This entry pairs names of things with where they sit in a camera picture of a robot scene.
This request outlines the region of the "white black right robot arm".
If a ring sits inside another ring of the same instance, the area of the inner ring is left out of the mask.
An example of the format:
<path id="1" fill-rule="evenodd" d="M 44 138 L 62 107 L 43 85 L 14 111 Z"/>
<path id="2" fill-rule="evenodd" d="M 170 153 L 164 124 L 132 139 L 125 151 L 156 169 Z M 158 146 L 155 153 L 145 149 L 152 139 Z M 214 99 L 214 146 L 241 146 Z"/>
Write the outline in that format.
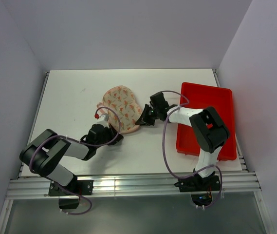
<path id="1" fill-rule="evenodd" d="M 162 154 L 168 172 L 177 179 L 188 179 L 193 177 L 194 187 L 204 190 L 210 184 L 210 178 L 217 167 L 218 155 L 229 139 L 230 133 L 224 121 L 214 107 L 205 109 L 186 108 L 189 99 L 180 95 L 186 103 L 170 105 L 165 97 L 164 91 L 150 96 L 149 104 L 146 104 L 136 125 L 153 126 L 156 120 L 164 122 L 162 134 Z M 196 142 L 200 147 L 199 159 L 194 172 L 186 176 L 177 176 L 169 167 L 166 159 L 165 140 L 166 127 L 168 123 L 177 123 L 192 128 Z"/>

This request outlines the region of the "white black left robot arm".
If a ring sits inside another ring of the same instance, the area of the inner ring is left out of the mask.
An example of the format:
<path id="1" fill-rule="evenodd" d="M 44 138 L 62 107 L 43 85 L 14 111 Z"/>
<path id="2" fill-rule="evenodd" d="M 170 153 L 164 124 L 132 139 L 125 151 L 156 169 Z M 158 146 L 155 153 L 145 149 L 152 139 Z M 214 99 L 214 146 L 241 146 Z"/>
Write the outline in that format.
<path id="1" fill-rule="evenodd" d="M 45 130 L 19 154 L 20 160 L 29 170 L 60 185 L 67 195 L 78 191 L 77 176 L 60 164 L 64 156 L 88 161 L 101 146 L 112 146 L 123 139 L 123 135 L 108 124 L 94 124 L 80 140 L 60 136 L 51 129 Z"/>

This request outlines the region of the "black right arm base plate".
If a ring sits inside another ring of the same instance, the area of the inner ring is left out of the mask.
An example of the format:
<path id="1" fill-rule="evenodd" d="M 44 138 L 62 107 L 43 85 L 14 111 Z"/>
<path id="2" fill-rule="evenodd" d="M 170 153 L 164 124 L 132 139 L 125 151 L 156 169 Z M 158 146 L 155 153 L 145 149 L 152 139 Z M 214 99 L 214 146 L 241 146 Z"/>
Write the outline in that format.
<path id="1" fill-rule="evenodd" d="M 221 182 L 215 174 L 205 178 L 200 175 L 194 175 L 187 179 L 178 179 L 174 186 L 179 188 L 180 192 L 210 192 L 219 191 Z"/>

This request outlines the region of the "pink mesh laundry bag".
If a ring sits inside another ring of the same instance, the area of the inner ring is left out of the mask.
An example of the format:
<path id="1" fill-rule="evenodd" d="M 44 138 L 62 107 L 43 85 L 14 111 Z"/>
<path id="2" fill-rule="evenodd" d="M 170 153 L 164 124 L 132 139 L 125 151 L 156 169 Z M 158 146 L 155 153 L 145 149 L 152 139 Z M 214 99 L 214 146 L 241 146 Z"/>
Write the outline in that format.
<path id="1" fill-rule="evenodd" d="M 130 134 L 138 130 L 136 121 L 142 113 L 141 106 L 137 103 L 133 91 L 123 85 L 109 89 L 97 104 L 97 107 L 108 107 L 101 109 L 103 114 L 109 114 L 109 123 L 121 134 Z"/>

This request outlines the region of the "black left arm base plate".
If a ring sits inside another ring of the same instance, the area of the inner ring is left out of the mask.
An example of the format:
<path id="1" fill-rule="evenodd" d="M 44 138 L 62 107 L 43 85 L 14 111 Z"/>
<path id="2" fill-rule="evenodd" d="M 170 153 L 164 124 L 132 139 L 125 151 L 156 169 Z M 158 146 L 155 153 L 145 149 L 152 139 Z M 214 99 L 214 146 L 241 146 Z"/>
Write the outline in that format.
<path id="1" fill-rule="evenodd" d="M 61 186 L 56 182 L 50 183 L 48 191 L 49 197 L 58 197 L 59 209 L 69 215 L 81 215 L 89 212 L 92 208 L 92 202 L 87 196 L 92 195 L 93 180 L 75 180 L 67 186 Z M 74 212 L 79 205 L 88 205 L 83 212 Z"/>

